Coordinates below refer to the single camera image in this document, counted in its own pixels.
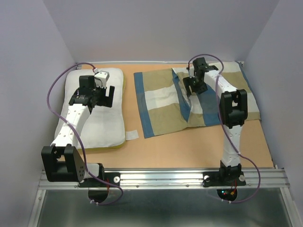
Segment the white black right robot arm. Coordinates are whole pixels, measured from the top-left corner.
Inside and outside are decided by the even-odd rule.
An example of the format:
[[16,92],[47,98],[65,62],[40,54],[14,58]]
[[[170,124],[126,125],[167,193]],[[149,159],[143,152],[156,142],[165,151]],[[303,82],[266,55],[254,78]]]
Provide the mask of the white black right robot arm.
[[222,76],[221,70],[214,65],[208,65],[204,54],[191,58],[187,64],[194,67],[194,71],[183,79],[187,96],[192,93],[201,94],[211,87],[215,91],[218,118],[224,132],[220,168],[218,171],[203,173],[203,186],[228,186],[237,182],[244,185],[240,137],[248,117],[247,91],[236,88]]

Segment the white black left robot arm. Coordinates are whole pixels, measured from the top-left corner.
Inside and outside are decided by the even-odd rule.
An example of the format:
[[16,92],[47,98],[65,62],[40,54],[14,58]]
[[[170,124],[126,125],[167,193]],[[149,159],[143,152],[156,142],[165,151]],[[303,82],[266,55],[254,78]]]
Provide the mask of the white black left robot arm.
[[96,106],[111,108],[114,86],[106,87],[107,71],[79,77],[79,87],[72,94],[67,115],[60,117],[63,125],[50,146],[44,146],[41,156],[47,180],[50,182],[81,182],[89,178],[94,186],[105,182],[105,174],[99,164],[95,170],[88,170],[86,155],[79,154],[77,147],[83,147],[80,134],[85,122]]

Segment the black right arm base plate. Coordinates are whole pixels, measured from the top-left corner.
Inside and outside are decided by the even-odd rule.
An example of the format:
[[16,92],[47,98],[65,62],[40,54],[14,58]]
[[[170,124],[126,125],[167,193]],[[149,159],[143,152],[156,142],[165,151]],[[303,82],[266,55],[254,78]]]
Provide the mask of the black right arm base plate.
[[246,181],[241,176],[244,176],[243,172],[240,174],[220,174],[219,171],[206,171],[203,172],[203,186],[204,187],[225,187],[231,186],[236,183],[237,186],[245,186]]

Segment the blue beige white plaid pillowcase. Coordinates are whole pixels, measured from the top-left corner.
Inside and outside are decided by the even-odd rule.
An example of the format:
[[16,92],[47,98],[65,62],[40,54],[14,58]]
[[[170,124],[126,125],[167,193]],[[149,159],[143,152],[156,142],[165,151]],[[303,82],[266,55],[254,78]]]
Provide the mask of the blue beige white plaid pillowcase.
[[194,69],[174,67],[134,73],[137,104],[145,138],[185,128],[218,125],[215,90],[187,96],[183,78]]

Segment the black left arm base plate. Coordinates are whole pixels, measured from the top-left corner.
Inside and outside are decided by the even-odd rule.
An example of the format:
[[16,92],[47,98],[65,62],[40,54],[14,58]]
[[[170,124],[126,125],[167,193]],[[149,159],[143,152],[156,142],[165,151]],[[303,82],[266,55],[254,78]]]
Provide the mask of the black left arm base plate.
[[[105,172],[104,181],[117,185],[120,185],[121,174],[119,172]],[[109,185],[104,184],[91,176],[89,178],[84,179],[82,182],[78,183],[80,188],[105,188],[109,187]]]

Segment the white pillow yellow edge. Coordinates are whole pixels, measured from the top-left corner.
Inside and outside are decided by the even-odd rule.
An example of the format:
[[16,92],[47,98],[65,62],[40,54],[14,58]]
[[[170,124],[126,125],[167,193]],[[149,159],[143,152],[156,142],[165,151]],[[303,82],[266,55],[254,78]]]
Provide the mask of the white pillow yellow edge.
[[[86,120],[80,138],[84,148],[112,148],[121,146],[125,142],[125,124],[122,113],[122,98],[124,89],[124,75],[118,68],[99,68],[107,71],[109,79],[108,87],[114,86],[113,106],[111,108],[96,106],[90,117]],[[93,75],[93,71],[74,70],[71,71],[65,81],[65,96],[61,116],[66,118],[68,102],[79,87],[79,77],[82,75]]]

